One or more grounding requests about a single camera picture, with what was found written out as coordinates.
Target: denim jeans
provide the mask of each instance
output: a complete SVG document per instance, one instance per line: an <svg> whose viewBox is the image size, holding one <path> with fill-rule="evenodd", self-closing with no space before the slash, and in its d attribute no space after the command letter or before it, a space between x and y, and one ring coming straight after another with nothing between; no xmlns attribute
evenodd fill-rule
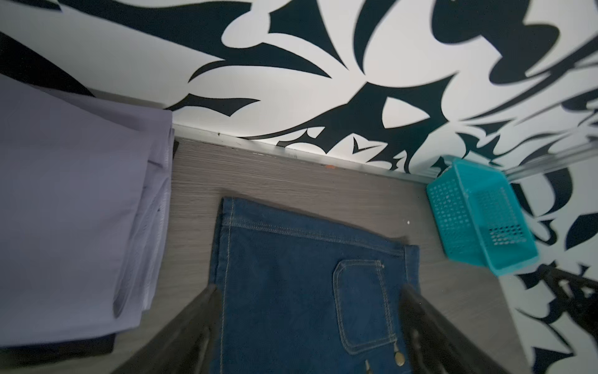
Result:
<svg viewBox="0 0 598 374"><path fill-rule="evenodd" d="M224 198L210 262L222 291L211 374L364 374L366 360L375 374L410 373L398 303L403 284L418 288L418 267L417 246Z"/></svg>

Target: folded gray fabric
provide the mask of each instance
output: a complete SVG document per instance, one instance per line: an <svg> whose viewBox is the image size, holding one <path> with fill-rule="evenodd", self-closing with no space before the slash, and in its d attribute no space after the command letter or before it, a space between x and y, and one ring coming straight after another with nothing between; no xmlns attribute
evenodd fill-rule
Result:
<svg viewBox="0 0 598 374"><path fill-rule="evenodd" d="M159 201L157 215L153 218L154 227L149 230L149 237L145 248L147 263L142 266L142 292L144 294L144 310L150 308L154 298L155 287L158 280L158 270L166 245L166 230L168 213L170 207L170 176L172 174L172 144L174 141L174 130L172 129L172 112L138 107L136 105L122 104L113 101L106 101L75 93L62 92L53 89L41 88L41 90L60 98L72 105L93 113L106 120L118 123L129 129L147 133L152 138L149 160L156 167L148 168L149 174L157 177L156 185L165 184L160 190L160 195L155 196Z"/></svg>
<svg viewBox="0 0 598 374"><path fill-rule="evenodd" d="M164 251L172 113L48 92L0 75L0 346L138 326Z"/></svg>

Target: black and white patterned wallpaper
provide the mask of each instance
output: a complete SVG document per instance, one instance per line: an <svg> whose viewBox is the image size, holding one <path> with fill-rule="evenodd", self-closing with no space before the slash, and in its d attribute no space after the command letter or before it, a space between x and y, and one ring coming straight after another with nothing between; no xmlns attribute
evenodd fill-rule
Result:
<svg viewBox="0 0 598 374"><path fill-rule="evenodd" d="M598 157L512 184L540 261L499 280L534 374L594 373L598 367L598 330L577 322L538 270L545 264L598 280L597 184ZM571 307L593 305L588 310L596 325L598 294L561 286L575 301Z"/></svg>
<svg viewBox="0 0 598 374"><path fill-rule="evenodd" d="M598 137L595 0L0 0L0 72L403 172Z"/></svg>

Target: metal rivet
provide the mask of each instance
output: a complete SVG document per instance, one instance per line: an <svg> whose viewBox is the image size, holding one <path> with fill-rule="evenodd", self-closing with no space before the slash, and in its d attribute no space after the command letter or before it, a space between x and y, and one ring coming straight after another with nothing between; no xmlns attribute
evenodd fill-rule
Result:
<svg viewBox="0 0 598 374"><path fill-rule="evenodd" d="M370 367L368 360L365 361L365 374L374 374L374 371Z"/></svg>
<svg viewBox="0 0 598 374"><path fill-rule="evenodd" d="M399 347L396 345L396 342L394 344L394 349L395 349L395 363L397 366L403 366L405 365L405 355L402 354L399 351Z"/></svg>
<svg viewBox="0 0 598 374"><path fill-rule="evenodd" d="M405 356L400 352L396 352L395 353L395 362L398 366L405 365Z"/></svg>

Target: turquoise plastic basket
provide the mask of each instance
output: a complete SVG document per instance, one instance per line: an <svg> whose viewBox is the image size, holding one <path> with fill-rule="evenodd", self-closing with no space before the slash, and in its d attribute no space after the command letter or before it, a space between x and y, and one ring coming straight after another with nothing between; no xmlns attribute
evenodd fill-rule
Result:
<svg viewBox="0 0 598 374"><path fill-rule="evenodd" d="M534 239L501 171L455 160L427 191L451 260L487 266L496 275L537 261Z"/></svg>

